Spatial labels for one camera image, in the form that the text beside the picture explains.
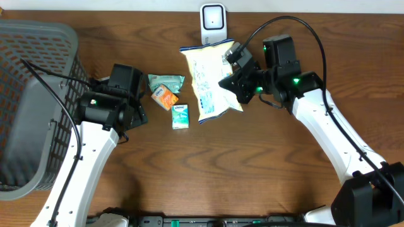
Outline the orange tissue pack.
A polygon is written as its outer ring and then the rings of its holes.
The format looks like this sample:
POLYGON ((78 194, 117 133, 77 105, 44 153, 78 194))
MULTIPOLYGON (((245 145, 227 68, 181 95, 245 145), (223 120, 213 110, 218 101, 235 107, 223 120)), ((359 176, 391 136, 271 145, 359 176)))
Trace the orange tissue pack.
POLYGON ((179 100, 173 92, 162 84, 156 88, 151 97, 165 110, 170 110, 179 100))

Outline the teal Kleenex tissue pack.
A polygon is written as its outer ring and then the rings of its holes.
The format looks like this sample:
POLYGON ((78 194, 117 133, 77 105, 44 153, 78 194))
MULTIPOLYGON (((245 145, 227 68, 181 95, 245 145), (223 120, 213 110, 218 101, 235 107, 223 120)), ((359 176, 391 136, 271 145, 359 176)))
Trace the teal Kleenex tissue pack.
POLYGON ((187 129, 189 127, 188 105, 174 105, 172 111, 172 128, 187 129))

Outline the yellow wet wipes pack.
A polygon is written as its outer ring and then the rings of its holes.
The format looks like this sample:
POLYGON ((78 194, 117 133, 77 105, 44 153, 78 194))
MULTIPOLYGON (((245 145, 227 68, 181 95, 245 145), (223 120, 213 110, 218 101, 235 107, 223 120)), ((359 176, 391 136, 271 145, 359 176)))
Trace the yellow wet wipes pack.
POLYGON ((234 40, 226 39, 214 44, 179 49, 186 57, 192 77, 192 87, 198 101, 199 124, 218 118, 230 109, 243 111, 236 95, 218 84, 233 73, 225 56, 233 44, 234 40))

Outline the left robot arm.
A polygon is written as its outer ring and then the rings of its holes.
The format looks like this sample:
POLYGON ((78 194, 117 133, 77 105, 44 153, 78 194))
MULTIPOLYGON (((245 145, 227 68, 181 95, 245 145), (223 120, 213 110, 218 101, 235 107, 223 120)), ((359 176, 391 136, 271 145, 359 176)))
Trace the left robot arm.
POLYGON ((147 91, 140 70, 115 64, 78 98, 72 135, 54 186, 33 226, 85 226, 100 175, 126 131, 147 122, 140 103, 147 91))

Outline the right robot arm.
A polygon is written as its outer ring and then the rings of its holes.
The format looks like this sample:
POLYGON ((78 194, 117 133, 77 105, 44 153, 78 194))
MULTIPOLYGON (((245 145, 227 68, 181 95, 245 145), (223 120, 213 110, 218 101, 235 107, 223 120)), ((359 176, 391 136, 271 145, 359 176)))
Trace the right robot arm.
POLYGON ((324 81, 313 71, 303 73, 289 35, 263 40, 267 68, 240 43, 225 53, 237 66, 219 82, 249 103, 254 94, 273 95, 275 108, 286 108, 314 136, 342 185, 330 206, 309 211, 305 223, 338 226, 391 226, 403 222, 403 164, 389 164, 360 138, 334 104, 324 81))

